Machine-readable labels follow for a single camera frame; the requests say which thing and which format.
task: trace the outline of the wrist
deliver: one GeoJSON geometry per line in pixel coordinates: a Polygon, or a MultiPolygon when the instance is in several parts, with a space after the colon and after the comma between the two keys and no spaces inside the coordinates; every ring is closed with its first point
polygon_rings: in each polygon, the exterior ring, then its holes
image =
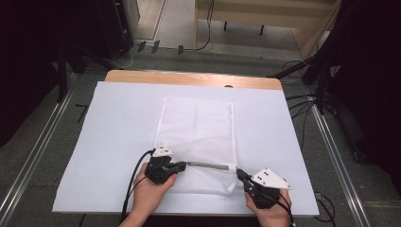
{"type": "Polygon", "coordinates": [[[258,218],[261,227],[288,227],[288,218],[258,218]]]}
{"type": "Polygon", "coordinates": [[[141,227],[148,219],[149,214],[133,209],[120,227],[141,227]]]}

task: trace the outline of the white tabletop surface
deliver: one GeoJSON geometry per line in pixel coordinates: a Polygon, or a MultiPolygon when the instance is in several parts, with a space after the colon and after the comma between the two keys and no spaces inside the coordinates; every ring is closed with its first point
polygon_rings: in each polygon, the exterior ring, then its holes
{"type": "MultiPolygon", "coordinates": [[[[53,212],[121,212],[133,169],[152,149],[168,96],[233,102],[239,167],[249,174],[270,168],[292,186],[293,215],[319,215],[283,91],[123,82],[98,83],[53,212]]],[[[248,216],[252,211],[239,183],[231,195],[167,192],[155,214],[248,216]]]]}

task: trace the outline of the wire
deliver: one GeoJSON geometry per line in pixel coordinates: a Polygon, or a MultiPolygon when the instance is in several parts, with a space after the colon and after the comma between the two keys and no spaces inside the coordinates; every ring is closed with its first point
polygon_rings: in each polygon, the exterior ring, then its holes
{"type": "MultiPolygon", "coordinates": [[[[285,71],[285,66],[286,66],[287,64],[289,64],[289,63],[292,63],[292,62],[301,62],[301,60],[287,61],[287,62],[284,63],[283,66],[282,66],[282,70],[283,70],[282,72],[285,71]]],[[[298,70],[298,73],[300,73],[302,77],[304,76],[304,74],[301,73],[301,69],[298,70]]],[[[288,76],[289,76],[290,78],[300,79],[300,78],[293,77],[293,76],[291,76],[291,75],[288,75],[288,76]]]]}
{"type": "Polygon", "coordinates": [[[86,218],[86,214],[82,215],[82,217],[80,218],[78,227],[82,227],[82,224],[83,224],[83,221],[85,220],[85,218],[86,218]]]}
{"type": "MultiPolygon", "coordinates": [[[[204,44],[204,46],[197,48],[197,49],[183,49],[183,51],[200,51],[200,50],[203,50],[210,43],[211,32],[212,32],[211,25],[212,25],[212,16],[213,16],[214,7],[215,7],[215,0],[211,0],[209,9],[207,11],[207,17],[206,17],[206,22],[207,22],[207,27],[208,27],[208,38],[207,38],[207,41],[204,44]]],[[[159,49],[179,50],[177,48],[171,48],[171,47],[159,47],[159,49]]]]}
{"type": "Polygon", "coordinates": [[[313,107],[313,105],[310,105],[310,107],[307,108],[306,113],[305,113],[304,124],[303,124],[303,127],[302,127],[301,151],[304,149],[306,118],[307,118],[307,114],[309,113],[309,111],[310,111],[310,109],[311,109],[312,107],[313,107]]]}
{"type": "Polygon", "coordinates": [[[128,185],[128,189],[127,189],[127,194],[126,194],[126,198],[124,200],[124,204],[123,204],[123,209],[121,211],[121,219],[120,219],[120,223],[124,221],[124,219],[127,217],[127,206],[128,206],[128,200],[130,199],[130,195],[131,195],[131,186],[133,183],[133,179],[135,178],[136,175],[136,171],[138,170],[139,165],[141,164],[142,160],[145,158],[145,156],[147,156],[148,154],[153,153],[153,150],[148,150],[147,152],[145,152],[142,157],[139,159],[138,163],[136,164],[135,170],[132,172],[131,175],[131,179],[130,179],[130,184],[128,185]]]}
{"type": "Polygon", "coordinates": [[[326,214],[328,215],[329,219],[320,219],[317,217],[314,217],[314,219],[321,221],[321,222],[331,222],[333,224],[333,227],[336,227],[336,222],[334,221],[334,218],[336,217],[336,209],[334,208],[334,204],[333,202],[328,199],[325,195],[323,195],[323,197],[328,200],[328,202],[330,203],[330,206],[333,210],[333,215],[330,213],[330,211],[328,210],[327,206],[324,205],[324,203],[322,202],[322,200],[317,199],[318,203],[322,206],[322,208],[324,209],[324,211],[326,212],[326,214]]]}
{"type": "Polygon", "coordinates": [[[295,107],[301,106],[302,104],[305,104],[305,103],[315,103],[315,100],[309,100],[309,101],[300,102],[300,103],[298,103],[298,104],[295,104],[295,105],[289,107],[288,109],[289,109],[289,110],[292,110],[292,109],[294,109],[295,107]]]}
{"type": "Polygon", "coordinates": [[[300,96],[287,96],[286,100],[292,100],[294,98],[305,97],[305,96],[316,96],[316,95],[315,94],[306,94],[306,95],[300,95],[300,96]]]}
{"type": "Polygon", "coordinates": [[[131,52],[132,52],[132,50],[133,50],[136,46],[138,46],[138,45],[134,45],[134,46],[130,49],[130,51],[129,51],[130,57],[131,57],[131,62],[130,62],[129,65],[127,65],[127,66],[122,66],[122,65],[119,65],[119,64],[115,63],[115,62],[112,61],[112,60],[109,60],[109,62],[111,62],[112,64],[114,64],[115,66],[120,67],[120,68],[128,68],[128,67],[130,67],[130,66],[133,64],[133,56],[132,56],[132,53],[131,53],[131,52]]]}
{"type": "Polygon", "coordinates": [[[303,111],[303,112],[302,112],[302,110],[303,110],[304,108],[310,106],[310,105],[313,106],[314,104],[311,103],[311,104],[306,104],[306,105],[304,105],[302,108],[300,108],[300,110],[299,110],[294,116],[291,117],[291,119],[293,120],[295,117],[297,117],[297,116],[299,116],[299,115],[301,115],[301,114],[306,113],[306,111],[303,111]]]}

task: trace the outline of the metal frame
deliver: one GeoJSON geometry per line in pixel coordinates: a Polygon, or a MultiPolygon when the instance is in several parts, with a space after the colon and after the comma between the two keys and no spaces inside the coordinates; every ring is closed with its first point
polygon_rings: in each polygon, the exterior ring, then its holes
{"type": "Polygon", "coordinates": [[[355,222],[358,227],[370,227],[371,224],[363,208],[362,201],[360,200],[359,195],[357,194],[357,191],[344,165],[344,162],[341,159],[339,150],[337,149],[333,136],[331,135],[331,132],[324,119],[324,115],[321,115],[316,105],[313,106],[312,110],[316,122],[318,123],[319,129],[322,133],[323,141],[326,144],[327,151],[333,163],[333,167],[335,168],[337,176],[339,177],[345,198],[347,199],[348,205],[351,208],[351,212],[354,216],[355,222]]]}
{"type": "Polygon", "coordinates": [[[68,90],[65,97],[61,102],[56,104],[53,113],[47,120],[44,129],[42,130],[38,140],[33,146],[32,151],[29,153],[20,173],[15,179],[12,186],[9,188],[4,200],[0,207],[0,227],[6,227],[18,201],[24,194],[24,191],[32,177],[38,163],[44,154],[44,150],[50,138],[53,135],[54,130],[57,128],[59,121],[68,105],[68,102],[73,94],[74,88],[78,84],[78,77],[76,74],[72,74],[69,79],[70,89],[68,90]]]}

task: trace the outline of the gray carpet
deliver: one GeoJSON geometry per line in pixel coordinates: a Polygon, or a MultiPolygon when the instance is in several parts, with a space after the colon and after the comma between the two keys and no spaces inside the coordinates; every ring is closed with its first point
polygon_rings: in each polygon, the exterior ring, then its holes
{"type": "MultiPolygon", "coordinates": [[[[158,53],[152,55],[149,47],[143,52],[137,53],[133,50],[131,53],[133,64],[128,68],[130,70],[206,72],[264,77],[280,72],[285,63],[262,58],[196,52],[185,52],[179,56],[174,50],[164,49],[159,49],[158,53]]],[[[129,64],[130,60],[130,56],[125,55],[117,63],[129,64]]],[[[77,121],[83,108],[75,105],[90,104],[96,82],[102,81],[107,74],[106,70],[90,61],[88,65],[86,73],[79,75],[78,86],[8,226],[78,226],[79,224],[81,215],[54,214],[51,213],[51,208],[58,183],[74,150],[82,126],[82,121],[79,123],[77,121]]],[[[286,96],[306,93],[306,88],[297,79],[299,76],[299,73],[294,73],[293,78],[287,77],[282,80],[286,96]]],[[[6,194],[7,188],[17,176],[50,116],[57,99],[57,92],[57,88],[51,92],[14,138],[0,148],[1,196],[6,194]]],[[[306,98],[293,99],[288,102],[288,106],[301,101],[306,101],[306,98]]],[[[298,110],[295,108],[291,114],[296,114],[298,110]]],[[[357,164],[338,120],[330,113],[327,113],[325,118],[358,194],[367,204],[365,209],[372,226],[393,226],[395,223],[401,223],[400,197],[388,175],[377,166],[357,164]]],[[[334,202],[337,226],[356,226],[313,113],[309,112],[306,118],[305,114],[302,114],[294,118],[293,123],[300,143],[304,137],[302,153],[314,190],[324,193],[334,202]]],[[[321,213],[321,218],[327,218],[323,209],[321,213]]],[[[331,226],[330,223],[322,223],[314,218],[296,218],[296,220],[298,226],[331,226]]],[[[83,226],[117,226],[118,221],[119,217],[116,215],[88,215],[83,226]]]]}

